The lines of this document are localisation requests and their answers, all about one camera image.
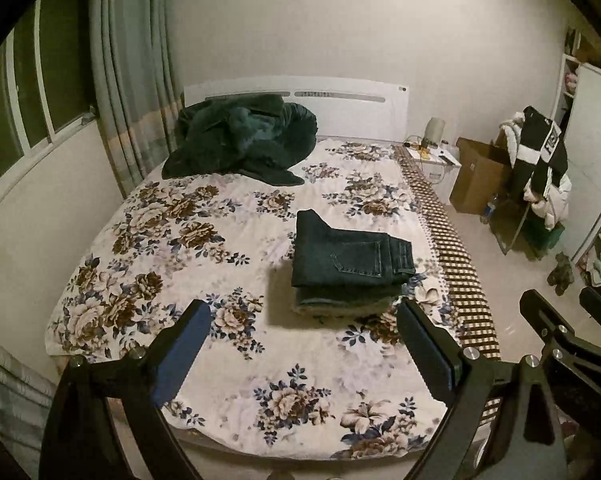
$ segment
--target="window frame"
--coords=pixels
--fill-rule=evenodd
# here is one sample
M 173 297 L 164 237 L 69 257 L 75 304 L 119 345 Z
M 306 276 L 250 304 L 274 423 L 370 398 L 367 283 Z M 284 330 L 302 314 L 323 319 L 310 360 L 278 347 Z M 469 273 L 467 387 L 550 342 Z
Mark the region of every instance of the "window frame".
M 14 29 L 12 29 L 5 40 L 5 78 L 7 80 L 8 108 L 23 155 L 0 177 L 0 203 L 36 164 L 96 119 L 94 114 L 86 111 L 86 113 L 65 124 L 59 130 L 54 130 L 40 62 L 40 2 L 41 0 L 36 0 L 34 7 L 34 58 L 40 104 L 47 126 L 47 136 L 34 146 L 31 146 L 27 138 L 20 102 L 18 101 L 18 81 L 16 81 L 14 60 Z

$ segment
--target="dark green blanket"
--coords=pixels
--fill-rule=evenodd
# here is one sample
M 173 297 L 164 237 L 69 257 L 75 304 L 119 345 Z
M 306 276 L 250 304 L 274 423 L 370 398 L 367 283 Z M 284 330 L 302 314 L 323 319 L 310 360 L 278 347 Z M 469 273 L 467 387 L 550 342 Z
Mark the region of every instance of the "dark green blanket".
M 163 178 L 240 173 L 272 186 L 298 186 L 288 170 L 316 145 L 316 116 L 277 94 L 204 101 L 181 110 L 178 149 L 163 166 Z

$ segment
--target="white headboard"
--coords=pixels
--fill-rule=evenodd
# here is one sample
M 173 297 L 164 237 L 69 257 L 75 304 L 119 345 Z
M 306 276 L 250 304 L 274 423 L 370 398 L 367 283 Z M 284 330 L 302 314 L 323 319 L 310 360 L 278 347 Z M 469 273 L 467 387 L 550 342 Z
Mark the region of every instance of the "white headboard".
M 321 136 L 402 142 L 407 132 L 406 86 L 314 76 L 259 76 L 208 81 L 184 89 L 185 106 L 209 97 L 277 92 L 317 117 Z

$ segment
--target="cardboard box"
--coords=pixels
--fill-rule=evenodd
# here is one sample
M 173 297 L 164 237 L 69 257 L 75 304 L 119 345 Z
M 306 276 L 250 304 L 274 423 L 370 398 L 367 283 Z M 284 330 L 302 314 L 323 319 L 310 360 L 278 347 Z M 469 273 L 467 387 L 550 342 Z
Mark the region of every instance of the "cardboard box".
M 512 171 L 507 150 L 462 137 L 456 146 L 461 152 L 462 167 L 450 201 L 459 213 L 480 215 Z
M 503 150 L 507 149 L 507 136 L 503 130 L 498 132 L 497 140 L 495 140 L 493 144 L 497 148 L 502 148 Z

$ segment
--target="folded jeans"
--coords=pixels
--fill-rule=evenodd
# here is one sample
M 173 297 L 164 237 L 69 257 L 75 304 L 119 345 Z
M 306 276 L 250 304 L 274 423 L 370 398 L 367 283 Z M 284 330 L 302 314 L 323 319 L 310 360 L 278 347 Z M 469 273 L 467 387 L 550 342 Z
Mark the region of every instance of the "folded jeans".
M 415 272 L 410 242 L 386 233 L 333 229 L 314 210 L 298 211 L 293 286 L 382 288 L 400 285 Z

